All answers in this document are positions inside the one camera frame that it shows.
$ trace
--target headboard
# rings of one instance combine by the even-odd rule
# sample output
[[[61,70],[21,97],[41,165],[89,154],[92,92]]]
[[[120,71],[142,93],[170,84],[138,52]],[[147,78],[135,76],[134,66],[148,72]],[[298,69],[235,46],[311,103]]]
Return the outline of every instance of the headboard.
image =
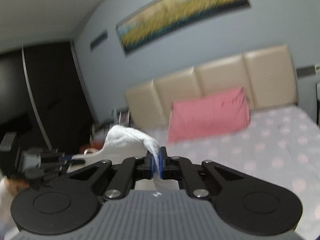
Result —
[[[250,109],[297,103],[295,72],[287,45],[214,60],[150,80],[126,91],[139,128],[169,123],[173,101],[244,87]]]

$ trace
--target yellow grass in painting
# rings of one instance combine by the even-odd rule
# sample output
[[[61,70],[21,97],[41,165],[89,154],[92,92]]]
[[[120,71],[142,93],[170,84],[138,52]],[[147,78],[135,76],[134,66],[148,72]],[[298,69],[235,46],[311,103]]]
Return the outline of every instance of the yellow grass in painting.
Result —
[[[150,34],[170,26],[177,21],[190,17],[193,14],[234,1],[238,0],[189,0],[177,4],[170,10],[167,7],[164,7],[163,9],[156,11],[154,16],[148,20],[144,20],[144,18],[141,17],[138,26],[132,28],[121,37],[122,44],[125,47],[130,46],[131,44],[145,39]]]

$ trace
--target polka dot bed sheet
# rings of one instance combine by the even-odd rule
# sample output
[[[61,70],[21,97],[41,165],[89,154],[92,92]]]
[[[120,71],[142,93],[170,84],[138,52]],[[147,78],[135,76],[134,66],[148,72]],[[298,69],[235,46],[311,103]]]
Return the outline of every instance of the polka dot bed sheet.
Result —
[[[297,106],[251,113],[241,132],[166,145],[167,128],[147,130],[168,156],[195,164],[211,159],[232,169],[285,187],[303,203],[296,233],[306,240],[320,235],[320,129]]]

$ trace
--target ceiling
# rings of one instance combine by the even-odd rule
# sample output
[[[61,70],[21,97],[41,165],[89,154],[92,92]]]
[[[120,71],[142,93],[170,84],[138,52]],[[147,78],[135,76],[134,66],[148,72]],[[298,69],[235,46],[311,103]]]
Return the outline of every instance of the ceiling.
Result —
[[[0,0],[0,51],[71,38],[102,0]]]

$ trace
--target pink pillow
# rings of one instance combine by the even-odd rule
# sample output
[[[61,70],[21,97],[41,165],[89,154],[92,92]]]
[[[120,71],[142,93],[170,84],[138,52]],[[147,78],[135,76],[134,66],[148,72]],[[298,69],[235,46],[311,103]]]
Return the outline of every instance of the pink pillow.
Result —
[[[172,103],[168,143],[242,130],[250,123],[243,88]]]

